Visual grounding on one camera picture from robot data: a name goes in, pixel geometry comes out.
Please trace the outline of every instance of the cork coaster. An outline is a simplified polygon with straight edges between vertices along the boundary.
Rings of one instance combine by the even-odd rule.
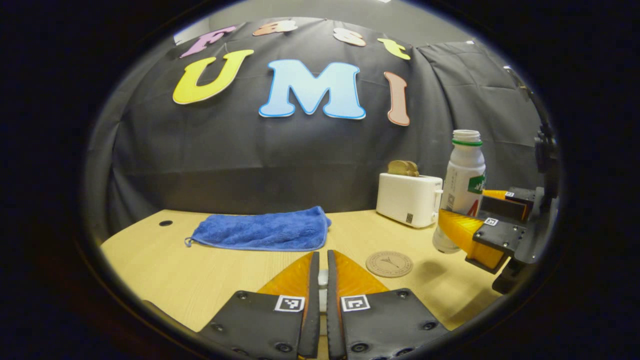
[[[382,277],[400,277],[409,274],[413,261],[404,254],[395,251],[377,252],[367,258],[367,269]]]

